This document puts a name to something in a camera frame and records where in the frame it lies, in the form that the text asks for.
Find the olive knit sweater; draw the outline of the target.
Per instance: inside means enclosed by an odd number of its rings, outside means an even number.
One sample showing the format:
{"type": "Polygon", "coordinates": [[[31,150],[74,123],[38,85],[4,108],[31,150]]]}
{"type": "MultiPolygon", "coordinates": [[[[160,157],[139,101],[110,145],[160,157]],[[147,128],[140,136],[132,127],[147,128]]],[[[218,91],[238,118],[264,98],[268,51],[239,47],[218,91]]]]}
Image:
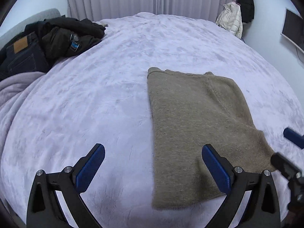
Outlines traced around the olive knit sweater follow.
{"type": "Polygon", "coordinates": [[[186,208],[221,195],[201,158],[206,144],[247,172],[273,169],[273,150],[232,79],[152,67],[147,84],[154,132],[153,208],[186,208]]]}

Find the grey plush blanket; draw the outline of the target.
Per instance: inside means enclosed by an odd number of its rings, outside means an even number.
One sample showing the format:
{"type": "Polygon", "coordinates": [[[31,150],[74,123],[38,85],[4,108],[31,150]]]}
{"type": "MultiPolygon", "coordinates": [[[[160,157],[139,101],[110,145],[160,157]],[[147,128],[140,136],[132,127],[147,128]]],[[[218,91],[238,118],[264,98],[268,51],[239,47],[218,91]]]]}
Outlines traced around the grey plush blanket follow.
{"type": "Polygon", "coordinates": [[[44,75],[42,72],[21,73],[1,81],[1,151],[14,117],[44,75]]]}

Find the cream puffer jacket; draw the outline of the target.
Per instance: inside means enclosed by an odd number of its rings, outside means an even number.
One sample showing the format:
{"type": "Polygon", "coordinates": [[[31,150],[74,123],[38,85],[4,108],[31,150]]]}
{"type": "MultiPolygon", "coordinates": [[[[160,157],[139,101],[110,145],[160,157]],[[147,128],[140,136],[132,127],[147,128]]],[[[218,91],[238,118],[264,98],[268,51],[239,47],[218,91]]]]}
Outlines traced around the cream puffer jacket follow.
{"type": "Polygon", "coordinates": [[[237,38],[242,38],[243,23],[241,7],[236,2],[224,4],[224,9],[217,17],[215,23],[237,38]]]}

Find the black hanging jacket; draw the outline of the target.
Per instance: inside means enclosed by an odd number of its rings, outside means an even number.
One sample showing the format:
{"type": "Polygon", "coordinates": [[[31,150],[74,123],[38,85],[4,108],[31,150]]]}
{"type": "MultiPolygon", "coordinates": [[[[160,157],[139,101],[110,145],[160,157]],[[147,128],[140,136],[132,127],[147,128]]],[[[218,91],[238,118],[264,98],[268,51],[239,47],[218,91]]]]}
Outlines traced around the black hanging jacket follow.
{"type": "Polygon", "coordinates": [[[255,16],[255,5],[253,0],[236,0],[241,7],[243,23],[250,23],[255,16]]]}

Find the dark blue jeans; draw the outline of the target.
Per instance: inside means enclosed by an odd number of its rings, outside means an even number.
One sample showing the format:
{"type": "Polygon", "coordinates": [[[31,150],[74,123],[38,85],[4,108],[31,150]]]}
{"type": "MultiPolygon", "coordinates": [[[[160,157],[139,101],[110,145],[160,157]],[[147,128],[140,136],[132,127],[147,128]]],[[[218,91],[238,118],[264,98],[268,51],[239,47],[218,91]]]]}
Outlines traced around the dark blue jeans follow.
{"type": "Polygon", "coordinates": [[[1,49],[1,80],[20,73],[47,73],[50,67],[37,35],[18,35],[1,49]]]}

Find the black jacket on bed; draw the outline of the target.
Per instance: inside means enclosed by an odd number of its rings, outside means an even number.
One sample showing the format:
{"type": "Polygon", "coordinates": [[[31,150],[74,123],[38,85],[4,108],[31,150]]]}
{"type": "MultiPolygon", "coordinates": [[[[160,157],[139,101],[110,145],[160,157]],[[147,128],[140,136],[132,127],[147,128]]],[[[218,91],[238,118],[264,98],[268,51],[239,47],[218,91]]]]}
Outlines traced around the black jacket on bed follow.
{"type": "Polygon", "coordinates": [[[101,42],[106,27],[70,17],[56,17],[25,26],[26,33],[35,33],[46,61],[53,65],[60,58],[77,56],[101,42]]]}

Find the grey padded headboard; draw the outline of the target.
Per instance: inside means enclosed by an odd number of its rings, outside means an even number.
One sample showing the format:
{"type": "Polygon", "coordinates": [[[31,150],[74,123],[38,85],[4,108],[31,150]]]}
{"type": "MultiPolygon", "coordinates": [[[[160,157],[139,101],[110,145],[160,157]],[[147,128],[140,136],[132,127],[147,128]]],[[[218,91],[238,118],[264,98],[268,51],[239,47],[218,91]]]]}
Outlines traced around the grey padded headboard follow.
{"type": "Polygon", "coordinates": [[[1,47],[3,47],[5,44],[7,44],[16,35],[23,32],[26,25],[32,24],[32,23],[35,23],[38,21],[53,19],[56,17],[61,17],[59,10],[56,8],[47,9],[47,10],[44,10],[42,12],[32,15],[31,17],[25,19],[24,21],[21,21],[19,24],[12,27],[10,30],[8,30],[1,36],[1,47]]]}

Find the wall monitor screen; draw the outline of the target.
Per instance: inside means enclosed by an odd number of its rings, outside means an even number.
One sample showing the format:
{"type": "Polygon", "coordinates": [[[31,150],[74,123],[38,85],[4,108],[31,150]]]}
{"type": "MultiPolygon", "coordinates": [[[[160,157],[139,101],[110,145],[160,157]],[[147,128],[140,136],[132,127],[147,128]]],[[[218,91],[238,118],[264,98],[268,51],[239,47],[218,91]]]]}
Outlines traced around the wall monitor screen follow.
{"type": "Polygon", "coordinates": [[[291,10],[286,10],[281,34],[303,51],[303,19],[291,10]]]}

